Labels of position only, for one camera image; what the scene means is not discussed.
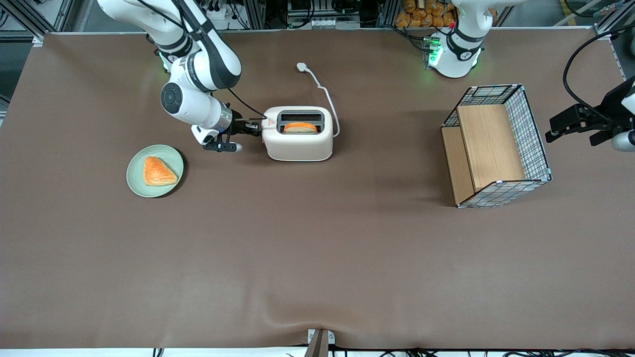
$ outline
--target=black wire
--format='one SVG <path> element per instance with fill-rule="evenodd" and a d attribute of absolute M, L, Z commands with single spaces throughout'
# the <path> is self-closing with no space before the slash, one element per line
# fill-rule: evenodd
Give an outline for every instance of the black wire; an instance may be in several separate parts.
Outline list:
<path fill-rule="evenodd" d="M 406 31 L 406 28 L 405 28 L 405 27 L 403 28 L 403 32 L 406 34 L 406 38 L 408 39 L 408 41 L 410 42 L 410 44 L 411 44 L 412 46 L 414 46 L 414 48 L 418 49 L 418 50 L 419 50 L 419 51 L 421 51 L 421 52 L 429 52 L 429 51 L 427 51 L 427 50 L 423 49 L 423 47 L 418 46 L 418 45 L 417 45 L 417 44 L 413 41 L 413 38 L 412 38 L 412 37 L 408 34 L 408 31 Z"/>
<path fill-rule="evenodd" d="M 313 19 L 313 15 L 315 15 L 316 13 L 316 7 L 315 4 L 313 2 L 314 0 L 308 0 L 309 2 L 309 6 L 307 7 L 307 18 L 304 19 L 304 21 L 298 25 L 298 26 L 294 26 L 294 25 L 290 25 L 287 21 L 285 21 L 282 17 L 284 12 L 288 13 L 287 9 L 283 9 L 281 7 L 281 4 L 284 3 L 283 0 L 278 0 L 277 2 L 277 7 L 276 7 L 276 12 L 278 15 L 278 20 L 280 20 L 280 22 L 282 22 L 282 24 L 287 28 L 287 29 L 299 29 L 302 26 L 307 25 L 309 22 L 311 22 L 311 20 Z"/>
<path fill-rule="evenodd" d="M 2 21 L 2 23 L 0 24 L 0 27 L 4 26 L 7 20 L 9 20 L 9 13 L 6 13 L 4 12 L 4 10 L 0 9 L 0 21 Z"/>
<path fill-rule="evenodd" d="M 571 88 L 569 87 L 569 82 L 567 81 L 567 75 L 569 74 L 569 68 L 571 67 L 571 64 L 573 63 L 573 60 L 575 59 L 575 57 L 578 55 L 578 53 L 580 53 L 584 48 L 586 48 L 586 46 L 589 46 L 591 43 L 595 42 L 598 39 L 601 39 L 602 37 L 605 37 L 607 35 L 616 35 L 618 34 L 620 31 L 624 31 L 624 30 L 628 30 L 628 29 L 632 29 L 633 27 L 635 27 L 635 24 L 632 25 L 626 25 L 626 26 L 622 26 L 619 29 L 615 29 L 615 30 L 611 30 L 611 31 L 607 31 L 607 32 L 603 32 L 601 34 L 598 34 L 596 36 L 593 36 L 592 38 L 590 38 L 589 40 L 587 40 L 585 43 L 583 43 L 580 47 L 578 47 L 577 50 L 575 50 L 573 52 L 573 54 L 571 55 L 571 57 L 569 58 L 569 61 L 567 61 L 566 66 L 565 66 L 565 71 L 562 74 L 562 82 L 565 85 L 565 90 L 567 93 L 569 93 L 569 95 L 575 99 L 578 103 L 584 105 L 587 109 L 589 109 L 590 111 L 592 111 L 593 113 L 595 113 L 596 115 L 598 115 L 599 117 L 603 118 L 604 120 L 606 120 L 607 122 L 616 125 L 616 122 L 614 122 L 611 118 L 605 116 L 604 114 L 600 113 L 597 109 L 595 109 L 594 107 L 592 107 L 590 104 L 588 104 L 587 102 L 583 101 L 580 97 L 578 97 L 578 95 L 576 95 L 573 90 L 571 90 Z"/>
<path fill-rule="evenodd" d="M 419 36 L 414 36 L 414 35 L 409 35 L 407 32 L 405 31 L 401 31 L 399 30 L 397 27 L 393 26 L 393 25 L 381 25 L 380 27 L 386 27 L 388 29 L 392 29 L 394 32 L 397 32 L 398 34 L 402 35 L 403 37 L 406 36 L 410 36 L 410 38 L 412 39 L 418 39 L 418 40 L 423 40 L 423 37 L 419 37 Z"/>
<path fill-rule="evenodd" d="M 185 30 L 185 27 L 183 24 L 179 24 L 176 21 L 172 20 L 168 15 L 165 15 L 164 13 L 162 13 L 161 11 L 159 11 L 157 8 L 155 8 L 154 6 L 146 3 L 144 0 L 137 0 L 139 3 L 141 3 L 142 5 L 144 5 L 146 8 L 156 12 L 157 14 L 161 15 L 161 17 L 163 17 L 164 19 L 166 19 L 167 21 L 170 21 L 171 23 L 175 24 L 176 26 L 180 27 L 181 29 Z"/>
<path fill-rule="evenodd" d="M 440 33 L 442 33 L 442 34 L 444 34 L 446 36 L 449 36 L 449 35 L 452 34 L 452 30 L 450 30 L 448 33 L 445 33 L 443 31 L 441 31 L 441 29 L 439 27 L 436 27 L 435 25 L 432 25 L 432 27 L 434 27 L 437 31 L 439 31 Z"/>
<path fill-rule="evenodd" d="M 238 20 L 238 23 L 245 29 L 245 30 L 249 30 L 249 27 L 247 27 L 247 25 L 245 24 L 245 22 L 243 21 L 243 18 L 240 16 L 240 12 L 238 12 L 238 7 L 236 6 L 236 2 L 235 1 L 230 1 L 229 2 L 229 7 L 232 8 L 232 11 L 234 12 L 234 15 L 236 15 L 236 20 Z"/>
<path fill-rule="evenodd" d="M 403 37 L 407 38 L 408 42 L 410 42 L 410 44 L 412 46 L 414 46 L 416 49 L 418 49 L 419 51 L 431 52 L 430 50 L 426 50 L 425 48 L 422 48 L 422 47 L 420 47 L 419 45 L 417 45 L 415 43 L 415 40 L 416 41 L 422 41 L 424 39 L 423 37 L 413 36 L 413 35 L 409 34 L 408 31 L 406 30 L 406 28 L 404 28 L 403 31 L 400 31 L 397 27 L 395 27 L 393 25 L 381 25 L 380 27 L 387 27 L 389 29 L 392 29 L 394 32 L 397 32 L 398 34 L 400 34 Z"/>
<path fill-rule="evenodd" d="M 579 13 L 579 12 L 575 11 L 575 10 L 571 7 L 571 5 L 569 5 L 569 1 L 567 1 L 567 0 L 563 0 L 563 1 L 565 2 L 565 6 L 566 6 L 566 8 L 568 8 L 568 9 L 569 9 L 569 11 L 570 11 L 572 14 L 574 14 L 575 16 L 577 16 L 577 17 L 586 17 L 586 18 L 592 18 L 592 17 L 593 17 L 593 14 L 591 14 L 591 15 L 585 15 L 585 14 L 583 14 L 583 13 Z"/>
<path fill-rule="evenodd" d="M 264 119 L 265 114 L 262 114 L 261 112 L 257 111 L 252 106 L 250 106 L 249 104 L 245 103 L 244 100 L 240 99 L 240 97 L 237 96 L 236 93 L 234 93 L 234 91 L 232 91 L 232 88 L 228 88 L 227 90 L 229 90 L 229 93 L 231 93 L 234 97 L 236 97 L 236 99 L 238 99 L 238 101 L 241 102 L 245 107 L 251 109 L 254 113 L 258 114 L 259 116 L 262 116 Z"/>

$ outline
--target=wire mesh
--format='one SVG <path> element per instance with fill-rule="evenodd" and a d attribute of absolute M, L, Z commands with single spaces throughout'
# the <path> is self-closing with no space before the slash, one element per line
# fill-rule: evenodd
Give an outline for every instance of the wire mesh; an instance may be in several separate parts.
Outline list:
<path fill-rule="evenodd" d="M 532 180 L 551 180 L 540 133 L 529 108 L 524 88 L 513 93 L 505 102 L 512 125 L 525 177 Z"/>
<path fill-rule="evenodd" d="M 505 105 L 527 179 L 492 182 L 459 204 L 459 208 L 502 206 L 551 181 L 540 133 L 521 84 L 470 87 L 443 126 L 459 126 L 457 107 L 461 105 L 488 104 Z"/>
<path fill-rule="evenodd" d="M 462 202 L 459 208 L 499 207 L 537 189 L 547 181 L 496 181 L 484 187 L 471 198 Z"/>
<path fill-rule="evenodd" d="M 503 104 L 520 84 L 470 87 L 454 107 L 443 126 L 458 126 L 457 107 L 461 105 Z"/>

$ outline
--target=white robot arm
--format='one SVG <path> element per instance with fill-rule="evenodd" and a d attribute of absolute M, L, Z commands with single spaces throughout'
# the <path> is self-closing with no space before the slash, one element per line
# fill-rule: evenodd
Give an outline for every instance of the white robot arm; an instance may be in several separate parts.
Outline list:
<path fill-rule="evenodd" d="M 98 0 L 115 20 L 148 32 L 167 62 L 170 80 L 161 90 L 163 109 L 192 125 L 192 133 L 205 149 L 241 150 L 222 135 L 257 136 L 258 125 L 236 121 L 242 116 L 210 95 L 232 88 L 241 75 L 238 56 L 220 38 L 212 22 L 194 0 Z"/>
<path fill-rule="evenodd" d="M 476 65 L 483 39 L 490 31 L 493 17 L 489 8 L 512 6 L 527 0 L 452 0 L 458 11 L 454 28 L 432 35 L 438 47 L 429 65 L 450 78 L 466 75 Z"/>

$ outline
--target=green plate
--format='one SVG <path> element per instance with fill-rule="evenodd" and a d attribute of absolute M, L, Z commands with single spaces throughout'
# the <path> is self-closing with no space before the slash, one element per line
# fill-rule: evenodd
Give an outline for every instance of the green plate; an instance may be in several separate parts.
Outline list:
<path fill-rule="evenodd" d="M 177 183 L 167 186 L 147 186 L 144 182 L 144 161 L 148 156 L 156 156 L 177 176 Z M 178 185 L 183 176 L 183 158 L 178 151 L 167 145 L 152 145 L 139 151 L 128 164 L 126 180 L 132 192 L 141 197 L 159 197 L 170 192 Z"/>

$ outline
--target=pastry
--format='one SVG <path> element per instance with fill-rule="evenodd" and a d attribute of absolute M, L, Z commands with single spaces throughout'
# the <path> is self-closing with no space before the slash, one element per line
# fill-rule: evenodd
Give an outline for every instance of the pastry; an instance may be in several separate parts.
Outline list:
<path fill-rule="evenodd" d="M 455 22 L 456 20 L 454 20 L 454 15 L 452 15 L 452 13 L 443 14 L 443 25 L 445 27 L 448 27 L 450 24 L 454 24 Z"/>
<path fill-rule="evenodd" d="M 415 11 L 412 12 L 411 18 L 412 20 L 423 20 L 425 19 L 425 16 L 427 14 L 425 13 L 424 9 L 416 9 Z"/>
<path fill-rule="evenodd" d="M 395 20 L 395 26 L 402 29 L 403 27 L 408 27 L 408 24 L 410 24 L 410 14 L 399 13 L 397 20 Z"/>
<path fill-rule="evenodd" d="M 496 11 L 495 8 L 490 8 L 490 13 L 491 16 L 493 17 L 491 22 L 496 25 L 496 23 L 498 22 L 498 11 Z"/>
<path fill-rule="evenodd" d="M 317 126 L 309 123 L 290 123 L 284 126 L 285 133 L 317 133 Z"/>
<path fill-rule="evenodd" d="M 144 182 L 147 186 L 167 186 L 177 183 L 177 176 L 156 156 L 144 161 Z"/>
<path fill-rule="evenodd" d="M 425 5 L 425 12 L 432 16 L 443 15 L 443 4 L 437 3 L 435 0 L 428 0 Z"/>
<path fill-rule="evenodd" d="M 401 4 L 403 5 L 403 10 L 406 13 L 412 13 L 412 11 L 415 11 L 417 9 L 415 0 L 403 0 Z"/>
<path fill-rule="evenodd" d="M 423 20 L 421 20 L 421 27 L 430 27 L 432 25 L 432 15 L 428 14 Z"/>
<path fill-rule="evenodd" d="M 432 17 L 432 26 L 434 27 L 443 27 L 443 19 L 439 16 Z"/>

